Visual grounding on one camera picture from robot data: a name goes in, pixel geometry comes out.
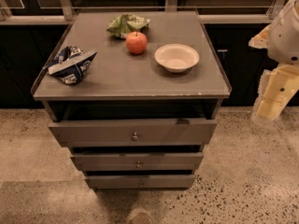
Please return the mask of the grey bottom drawer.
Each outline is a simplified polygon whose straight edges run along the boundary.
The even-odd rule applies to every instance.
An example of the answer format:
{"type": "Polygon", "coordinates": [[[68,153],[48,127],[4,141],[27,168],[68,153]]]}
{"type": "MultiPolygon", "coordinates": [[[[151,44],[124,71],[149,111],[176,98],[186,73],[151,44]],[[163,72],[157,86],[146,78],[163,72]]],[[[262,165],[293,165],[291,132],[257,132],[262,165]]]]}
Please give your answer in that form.
{"type": "Polygon", "coordinates": [[[195,175],[95,175],[85,178],[91,189],[188,189],[195,175]]]}

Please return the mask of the grey drawer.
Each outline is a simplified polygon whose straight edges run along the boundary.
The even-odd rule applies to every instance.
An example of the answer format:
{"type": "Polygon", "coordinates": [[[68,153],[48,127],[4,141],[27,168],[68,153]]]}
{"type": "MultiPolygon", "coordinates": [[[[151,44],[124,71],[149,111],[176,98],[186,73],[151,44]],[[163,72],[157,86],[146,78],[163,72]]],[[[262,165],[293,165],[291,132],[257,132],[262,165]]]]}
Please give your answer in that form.
{"type": "Polygon", "coordinates": [[[196,153],[74,154],[80,171],[195,170],[203,159],[196,153]]]}
{"type": "Polygon", "coordinates": [[[214,119],[111,119],[53,122],[62,147],[137,147],[208,144],[214,119]]]}
{"type": "Polygon", "coordinates": [[[91,189],[188,189],[195,175],[95,175],[85,178],[91,189]]]}

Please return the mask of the grey drawer cabinet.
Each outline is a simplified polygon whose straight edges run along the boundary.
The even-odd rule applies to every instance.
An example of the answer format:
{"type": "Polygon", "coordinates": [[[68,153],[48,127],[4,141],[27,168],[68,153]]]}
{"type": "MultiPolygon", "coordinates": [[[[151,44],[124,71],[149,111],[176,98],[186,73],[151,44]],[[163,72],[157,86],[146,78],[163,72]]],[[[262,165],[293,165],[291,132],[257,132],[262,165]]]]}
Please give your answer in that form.
{"type": "MultiPolygon", "coordinates": [[[[112,13],[81,13],[57,50],[76,45],[97,54],[77,85],[40,73],[32,94],[51,122],[111,119],[214,119],[231,92],[229,81],[210,45],[205,27],[192,12],[148,12],[146,51],[132,55],[123,41],[107,33],[112,13]],[[155,51],[168,44],[195,49],[199,62],[172,73],[159,65],[155,51]]],[[[66,147],[74,154],[196,153],[206,144],[137,147],[66,147]]],[[[195,170],[81,171],[95,175],[195,175],[195,170]]]]}

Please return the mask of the grey top drawer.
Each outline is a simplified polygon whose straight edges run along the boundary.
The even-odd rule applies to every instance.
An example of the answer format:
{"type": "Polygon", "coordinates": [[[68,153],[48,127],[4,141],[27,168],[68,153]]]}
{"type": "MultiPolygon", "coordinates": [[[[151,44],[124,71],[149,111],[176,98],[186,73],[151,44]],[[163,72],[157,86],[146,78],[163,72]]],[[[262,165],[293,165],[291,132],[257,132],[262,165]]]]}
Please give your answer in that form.
{"type": "Polygon", "coordinates": [[[137,147],[208,144],[214,119],[111,119],[53,122],[62,147],[137,147]]]}

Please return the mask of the grey middle drawer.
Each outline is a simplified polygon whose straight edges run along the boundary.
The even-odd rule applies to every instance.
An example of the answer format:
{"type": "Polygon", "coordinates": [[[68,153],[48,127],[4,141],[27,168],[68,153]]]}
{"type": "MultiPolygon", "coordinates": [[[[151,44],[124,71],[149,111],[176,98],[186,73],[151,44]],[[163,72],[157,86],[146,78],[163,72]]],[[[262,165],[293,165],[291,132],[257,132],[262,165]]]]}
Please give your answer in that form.
{"type": "Polygon", "coordinates": [[[203,159],[196,153],[74,154],[80,171],[195,170],[203,159]]]}

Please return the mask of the white bowl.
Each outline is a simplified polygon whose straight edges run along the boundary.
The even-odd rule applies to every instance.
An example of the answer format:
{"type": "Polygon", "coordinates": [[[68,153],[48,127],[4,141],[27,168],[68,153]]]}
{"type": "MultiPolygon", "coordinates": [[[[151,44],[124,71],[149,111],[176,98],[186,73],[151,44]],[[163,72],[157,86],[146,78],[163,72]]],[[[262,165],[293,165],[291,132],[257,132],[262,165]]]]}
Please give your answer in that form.
{"type": "Polygon", "coordinates": [[[192,47],[182,44],[168,44],[155,51],[156,62],[172,73],[182,73],[199,62],[199,54],[192,47]]]}

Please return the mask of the red apple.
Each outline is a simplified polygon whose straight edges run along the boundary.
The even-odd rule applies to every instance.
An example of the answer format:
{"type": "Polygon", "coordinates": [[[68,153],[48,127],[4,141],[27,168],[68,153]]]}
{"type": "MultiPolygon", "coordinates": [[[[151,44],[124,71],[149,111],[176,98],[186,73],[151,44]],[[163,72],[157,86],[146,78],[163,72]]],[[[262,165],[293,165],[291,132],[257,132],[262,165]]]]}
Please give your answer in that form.
{"type": "Polygon", "coordinates": [[[131,32],[126,37],[126,48],[134,55],[143,53],[147,47],[148,39],[140,32],[131,32]]]}

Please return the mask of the green chip bag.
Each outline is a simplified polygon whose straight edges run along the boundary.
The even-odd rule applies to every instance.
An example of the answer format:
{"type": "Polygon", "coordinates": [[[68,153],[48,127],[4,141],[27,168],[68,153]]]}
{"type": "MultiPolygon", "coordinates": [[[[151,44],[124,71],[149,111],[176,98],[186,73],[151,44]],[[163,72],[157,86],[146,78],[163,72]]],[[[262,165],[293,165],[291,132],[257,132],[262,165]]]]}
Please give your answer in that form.
{"type": "Polygon", "coordinates": [[[132,13],[124,13],[110,22],[107,31],[117,38],[125,39],[131,32],[140,32],[149,24],[150,19],[132,13]]]}

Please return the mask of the blue chip bag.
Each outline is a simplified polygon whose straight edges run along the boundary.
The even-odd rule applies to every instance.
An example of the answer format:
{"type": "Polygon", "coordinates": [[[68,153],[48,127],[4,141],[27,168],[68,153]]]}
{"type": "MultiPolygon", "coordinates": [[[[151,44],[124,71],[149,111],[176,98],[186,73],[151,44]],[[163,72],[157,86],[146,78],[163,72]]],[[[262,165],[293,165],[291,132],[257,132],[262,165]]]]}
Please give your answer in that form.
{"type": "Polygon", "coordinates": [[[83,51],[77,46],[67,46],[46,66],[48,74],[59,78],[66,85],[82,81],[97,52],[83,51]]]}

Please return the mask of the metal window railing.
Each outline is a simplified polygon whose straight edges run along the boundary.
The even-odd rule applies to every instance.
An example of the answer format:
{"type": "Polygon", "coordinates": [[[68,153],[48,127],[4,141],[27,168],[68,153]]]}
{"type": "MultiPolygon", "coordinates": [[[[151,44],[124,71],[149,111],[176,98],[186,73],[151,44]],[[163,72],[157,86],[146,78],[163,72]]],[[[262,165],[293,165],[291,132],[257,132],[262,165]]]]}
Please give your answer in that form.
{"type": "Polygon", "coordinates": [[[85,12],[194,11],[204,23],[268,23],[288,0],[0,0],[0,22],[65,24],[85,12]]]}

